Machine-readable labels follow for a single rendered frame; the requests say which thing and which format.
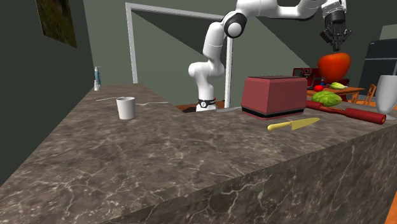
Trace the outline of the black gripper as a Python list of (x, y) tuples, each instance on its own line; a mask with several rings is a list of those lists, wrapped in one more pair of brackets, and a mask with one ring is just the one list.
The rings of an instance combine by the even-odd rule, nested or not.
[[(351, 30), (345, 29), (345, 11), (336, 10), (327, 14), (324, 24), (325, 30), (319, 35), (332, 46), (334, 52), (340, 51), (344, 41), (352, 34)], [(333, 34), (339, 34), (337, 40)]]

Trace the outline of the large orange red round object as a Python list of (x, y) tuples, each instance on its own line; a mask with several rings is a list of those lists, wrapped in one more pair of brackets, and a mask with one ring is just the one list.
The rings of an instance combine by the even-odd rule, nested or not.
[(350, 65), (350, 55), (343, 52), (324, 55), (317, 62), (319, 73), (326, 81), (342, 79), (347, 74)]

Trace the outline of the red coffee machine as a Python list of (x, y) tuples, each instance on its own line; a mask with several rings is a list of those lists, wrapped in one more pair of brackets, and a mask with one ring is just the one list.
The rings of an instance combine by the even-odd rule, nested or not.
[(293, 76), (306, 78), (308, 89), (313, 89), (316, 85), (320, 85), (322, 80), (322, 76), (319, 74), (318, 68), (310, 68), (310, 67), (294, 68)]

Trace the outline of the black refrigerator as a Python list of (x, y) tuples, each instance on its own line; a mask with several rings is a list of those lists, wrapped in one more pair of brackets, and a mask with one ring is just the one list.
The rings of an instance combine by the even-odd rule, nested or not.
[(365, 96), (371, 84), (377, 85), (381, 75), (397, 75), (397, 38), (370, 42), (363, 65), (359, 95)]

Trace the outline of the wooden table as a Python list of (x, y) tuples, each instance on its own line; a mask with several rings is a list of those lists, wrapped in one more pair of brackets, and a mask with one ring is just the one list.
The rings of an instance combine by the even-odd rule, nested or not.
[[(342, 98), (342, 101), (344, 102), (347, 102), (346, 95), (352, 95), (353, 103), (357, 101), (359, 92), (363, 90), (363, 88), (358, 88), (358, 87), (347, 87), (346, 89), (342, 89), (342, 90), (331, 89), (330, 87), (327, 86), (323, 86), (323, 87), (324, 87), (323, 90), (330, 91), (339, 95)], [(308, 90), (307, 97), (312, 97), (315, 93), (316, 91), (314, 91), (313, 89)]]

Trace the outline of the green lettuce head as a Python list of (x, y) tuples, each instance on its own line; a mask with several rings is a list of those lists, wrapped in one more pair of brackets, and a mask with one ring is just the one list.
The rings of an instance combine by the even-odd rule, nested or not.
[(320, 102), (327, 107), (333, 107), (340, 104), (342, 102), (342, 98), (333, 92), (323, 90), (316, 92), (312, 96), (312, 101)]

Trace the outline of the wooden chair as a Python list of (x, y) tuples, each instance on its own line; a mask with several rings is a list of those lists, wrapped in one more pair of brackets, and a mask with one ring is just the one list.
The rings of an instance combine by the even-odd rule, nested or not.
[(369, 88), (369, 90), (367, 92), (365, 100), (363, 101), (364, 105), (367, 105), (367, 106), (370, 105), (370, 103), (372, 102), (373, 95), (375, 94), (376, 88), (377, 87), (374, 84), (370, 85), (370, 88)]

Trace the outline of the white goblet vase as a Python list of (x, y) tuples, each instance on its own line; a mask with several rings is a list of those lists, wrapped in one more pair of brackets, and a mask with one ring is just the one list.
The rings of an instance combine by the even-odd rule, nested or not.
[(397, 75), (381, 75), (375, 93), (376, 108), (387, 120), (396, 120), (390, 112), (397, 105)]

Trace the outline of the red rolling pin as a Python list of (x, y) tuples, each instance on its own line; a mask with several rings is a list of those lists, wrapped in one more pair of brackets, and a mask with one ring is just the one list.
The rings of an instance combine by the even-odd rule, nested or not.
[(306, 107), (318, 111), (323, 111), (326, 113), (344, 115), (349, 118), (376, 123), (379, 125), (382, 125), (386, 121), (385, 114), (375, 113), (371, 111), (364, 111), (354, 108), (338, 109), (333, 107), (327, 107), (323, 103), (315, 102), (315, 101), (307, 101)]

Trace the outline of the red toaster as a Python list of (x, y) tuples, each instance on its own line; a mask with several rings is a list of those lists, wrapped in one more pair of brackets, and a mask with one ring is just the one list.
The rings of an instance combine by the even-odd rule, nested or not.
[(241, 108), (244, 114), (272, 120), (304, 112), (307, 79), (297, 76), (252, 76), (244, 83)]

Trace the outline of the yellow knife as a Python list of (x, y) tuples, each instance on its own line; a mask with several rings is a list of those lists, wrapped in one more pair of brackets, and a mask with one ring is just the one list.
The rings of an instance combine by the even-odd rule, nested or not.
[(271, 124), (267, 127), (268, 131), (273, 131), (275, 129), (280, 129), (283, 127), (290, 126), (291, 130), (296, 130), (305, 126), (308, 126), (310, 124), (316, 123), (320, 121), (320, 118), (306, 118), (306, 119), (301, 119), (301, 120), (293, 120), (289, 122), (282, 122), (282, 123), (275, 123)]

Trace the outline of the brown robot stand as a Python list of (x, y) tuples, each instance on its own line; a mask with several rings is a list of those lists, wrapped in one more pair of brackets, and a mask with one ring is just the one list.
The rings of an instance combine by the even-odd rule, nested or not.
[[(224, 106), (225, 106), (225, 101), (224, 101), (224, 100), (222, 100), (222, 101), (216, 101), (216, 102), (215, 102), (215, 105), (216, 105), (217, 108), (222, 109), (222, 108), (224, 108)], [(180, 109), (180, 110), (181, 110), (182, 112), (184, 112), (184, 113), (191, 113), (191, 112), (196, 112), (196, 106), (197, 106), (197, 103), (194, 103), (194, 104), (177, 105), (176, 107), (177, 107), (178, 109)]]

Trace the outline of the white mug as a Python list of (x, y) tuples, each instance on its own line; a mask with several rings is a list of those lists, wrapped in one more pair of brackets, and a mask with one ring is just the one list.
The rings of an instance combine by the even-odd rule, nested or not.
[(116, 99), (119, 119), (131, 120), (136, 117), (136, 99), (134, 97), (119, 97)]

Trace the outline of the grey door frame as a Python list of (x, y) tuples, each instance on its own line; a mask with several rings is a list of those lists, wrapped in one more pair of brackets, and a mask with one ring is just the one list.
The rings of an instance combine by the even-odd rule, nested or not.
[[(150, 6), (150, 5), (143, 5), (143, 4), (136, 4), (136, 3), (125, 3), (133, 83), (139, 83), (138, 82), (137, 66), (136, 66), (136, 46), (135, 46), (135, 40), (134, 40), (134, 27), (133, 27), (133, 21), (132, 21), (132, 12), (135, 10), (147, 11), (147, 12), (152, 12), (152, 13), (164, 13), (164, 14), (171, 14), (171, 15), (185, 16), (185, 17), (203, 18), (203, 19), (210, 19), (210, 20), (221, 20), (222, 19), (221, 15), (215, 15), (215, 14), (210, 14), (210, 13), (177, 10), (177, 9), (172, 9), (172, 8), (164, 8), (164, 7), (159, 7), (159, 6)], [(232, 76), (232, 51), (233, 51), (233, 39), (227, 38), (226, 57), (225, 57), (226, 58), (226, 78), (225, 78), (224, 108), (230, 107), (230, 90), (231, 90), (231, 76)]]

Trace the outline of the dark wall picture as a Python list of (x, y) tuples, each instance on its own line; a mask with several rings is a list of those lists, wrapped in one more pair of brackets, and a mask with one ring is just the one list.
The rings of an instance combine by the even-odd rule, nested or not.
[(44, 36), (77, 48), (69, 0), (35, 0)]

